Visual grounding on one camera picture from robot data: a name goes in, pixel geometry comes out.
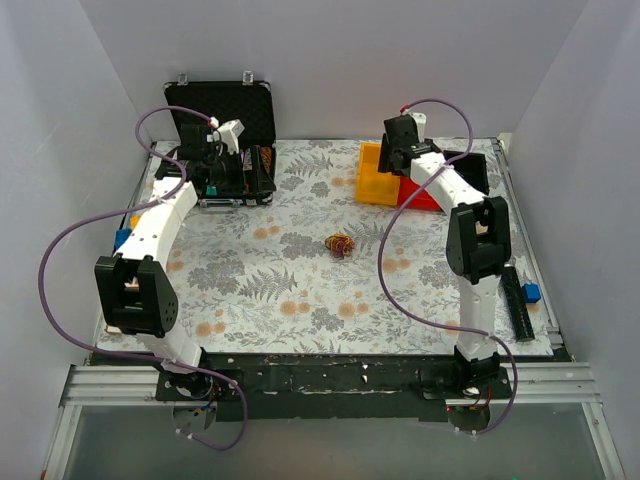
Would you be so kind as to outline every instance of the blue block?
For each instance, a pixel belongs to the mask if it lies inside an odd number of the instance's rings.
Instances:
[[[542,298],[540,289],[535,283],[525,283],[522,286],[522,293],[524,293],[524,301],[527,303],[538,303]]]
[[[131,230],[130,228],[123,228],[116,232],[116,240],[113,245],[116,250],[119,249],[122,244],[127,241],[127,238],[129,238],[129,235],[131,235],[132,231],[133,230]]]

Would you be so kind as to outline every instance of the case latch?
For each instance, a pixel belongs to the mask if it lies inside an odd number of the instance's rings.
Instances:
[[[242,84],[253,85],[253,72],[251,70],[245,70],[242,72]]]

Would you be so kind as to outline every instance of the table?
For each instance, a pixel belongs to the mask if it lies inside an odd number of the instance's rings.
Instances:
[[[436,139],[464,150],[465,139]],[[276,185],[267,207],[194,208],[166,266],[180,302],[178,321],[208,352],[451,354],[455,332],[418,324],[385,298],[376,256],[393,208],[354,200],[361,141],[277,142]],[[175,142],[159,142],[167,152]],[[487,158],[490,195],[510,207],[513,259],[520,280],[536,283],[513,202],[490,139],[474,141]],[[140,201],[148,200],[159,165],[152,158]],[[393,295],[409,310],[458,325],[457,280],[445,258],[448,220],[438,212],[407,210],[385,249]],[[351,257],[335,259],[324,239],[347,233]],[[551,355],[545,299],[530,307],[536,339],[516,343],[505,300],[496,301],[496,334],[516,355]],[[98,346],[144,350],[133,336],[103,329]]]

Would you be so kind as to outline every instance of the tabletop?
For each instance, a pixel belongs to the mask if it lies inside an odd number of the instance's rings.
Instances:
[[[436,139],[462,151],[465,139]],[[377,277],[380,238],[394,208],[354,200],[361,141],[277,142],[278,191],[265,207],[194,207],[166,266],[178,295],[178,322],[208,352],[451,354],[457,333],[418,324],[386,299]],[[158,142],[168,152],[175,142]],[[487,159],[490,196],[510,207],[513,263],[535,283],[513,202],[489,139],[473,152]],[[150,159],[140,201],[148,200],[160,163]],[[440,212],[407,210],[391,232],[383,270],[393,295],[410,311],[459,324],[458,283],[445,258],[448,229]],[[336,259],[326,237],[342,232],[356,244]],[[544,299],[529,307],[535,340],[516,343],[501,289],[496,334],[516,355],[550,355]],[[102,329],[98,346],[145,350],[133,336]]]

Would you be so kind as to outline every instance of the gray wall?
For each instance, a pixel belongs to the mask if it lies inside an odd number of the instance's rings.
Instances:
[[[81,0],[139,111],[162,85],[239,80],[274,86],[281,138],[372,138],[424,96],[455,101],[481,136],[511,132],[586,0]],[[444,107],[429,133],[463,135]],[[150,121],[175,138],[167,114]]]
[[[126,205],[143,168],[137,119],[77,0],[0,4],[0,478],[40,477],[71,362],[85,353],[47,324],[36,291],[52,237]],[[91,341],[93,264],[115,225],[74,233],[48,269],[54,312]]]
[[[588,360],[640,478],[640,2],[591,0],[513,136],[509,163],[565,340]]]

